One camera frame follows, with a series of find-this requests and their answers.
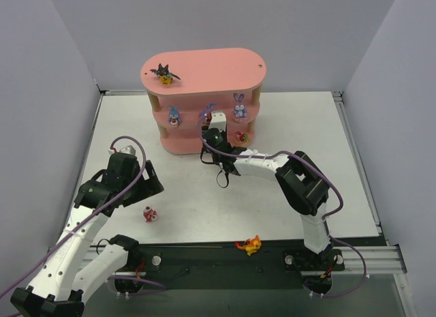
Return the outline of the blue bunny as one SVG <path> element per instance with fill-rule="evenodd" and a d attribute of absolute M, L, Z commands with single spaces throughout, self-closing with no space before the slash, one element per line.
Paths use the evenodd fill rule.
<path fill-rule="evenodd" d="M 248 112 L 243 102 L 245 95 L 243 93 L 234 93 L 234 110 L 233 118 L 235 121 L 242 121 L 248 117 Z"/>

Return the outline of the purple bunny donut toy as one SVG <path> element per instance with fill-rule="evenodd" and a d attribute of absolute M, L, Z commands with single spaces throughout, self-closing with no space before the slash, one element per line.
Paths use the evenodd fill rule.
<path fill-rule="evenodd" d="M 202 110 L 198 116 L 199 120 L 203 125 L 209 125 L 212 119 L 213 108 L 217 105 L 216 102 L 207 104 L 206 108 Z"/>

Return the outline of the pink bear strawberry donut toy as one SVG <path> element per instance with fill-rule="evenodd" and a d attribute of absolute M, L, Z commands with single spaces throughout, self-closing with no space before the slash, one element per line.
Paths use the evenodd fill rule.
<path fill-rule="evenodd" d="M 249 144 L 249 137 L 246 133 L 242 133 L 240 131 L 237 131 L 234 134 L 234 139 L 235 139 L 235 143 L 238 146 L 244 147 L 244 146 L 247 146 Z"/>

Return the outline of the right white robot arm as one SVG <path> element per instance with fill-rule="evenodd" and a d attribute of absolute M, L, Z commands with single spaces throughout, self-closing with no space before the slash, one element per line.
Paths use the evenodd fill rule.
<path fill-rule="evenodd" d="M 302 151 L 280 151 L 266 155 L 244 147 L 232 146 L 225 132 L 202 126 L 202 152 L 210 153 L 211 164 L 226 177 L 253 176 L 277 183 L 289 206 L 300 214 L 304 246 L 329 265 L 342 263 L 332 252 L 332 239 L 326 223 L 326 203 L 332 185 L 313 161 Z"/>

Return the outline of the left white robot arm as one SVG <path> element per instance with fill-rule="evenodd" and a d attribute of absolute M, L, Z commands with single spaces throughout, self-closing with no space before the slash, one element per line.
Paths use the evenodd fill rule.
<path fill-rule="evenodd" d="M 139 242 L 125 235 L 111 238 L 85 268 L 82 261 L 113 211 L 163 192 L 153 164 L 140 166 L 132 153 L 113 153 L 107 168 L 83 183 L 74 199 L 58 249 L 11 304 L 22 316 L 81 316 L 92 294 L 116 271 L 136 269 L 144 258 Z"/>

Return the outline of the orange spiky creature toy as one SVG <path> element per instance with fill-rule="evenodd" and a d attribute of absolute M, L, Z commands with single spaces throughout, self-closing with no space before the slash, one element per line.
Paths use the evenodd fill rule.
<path fill-rule="evenodd" d="M 238 241 L 235 243 L 235 246 L 242 251 L 245 251 L 248 256 L 252 256 L 254 253 L 258 252 L 262 246 L 262 241 L 259 236 L 256 235 L 252 239 L 247 239 L 243 244 L 240 244 Z"/>

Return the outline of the small purple bunny toy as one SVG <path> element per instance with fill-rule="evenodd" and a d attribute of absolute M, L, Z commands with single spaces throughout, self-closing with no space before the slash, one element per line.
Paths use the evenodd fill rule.
<path fill-rule="evenodd" d="M 168 107 L 168 122 L 172 127 L 178 127 L 181 124 L 181 115 L 175 106 Z"/>

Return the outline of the red white cake toy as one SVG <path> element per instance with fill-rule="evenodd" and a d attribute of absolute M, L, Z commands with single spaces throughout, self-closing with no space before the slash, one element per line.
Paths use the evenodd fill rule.
<path fill-rule="evenodd" d="M 154 222 L 158 219 L 156 210 L 152 209 L 150 206 L 144 208 L 143 216 L 146 222 Z"/>

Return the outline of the black bat creature toy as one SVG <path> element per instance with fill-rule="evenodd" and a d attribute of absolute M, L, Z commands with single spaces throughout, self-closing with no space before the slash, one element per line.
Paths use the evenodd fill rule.
<path fill-rule="evenodd" d="M 150 72 L 158 77 L 163 85 L 170 85 L 174 79 L 181 80 L 179 76 L 169 71 L 169 65 L 158 65 L 157 69 L 150 69 Z"/>

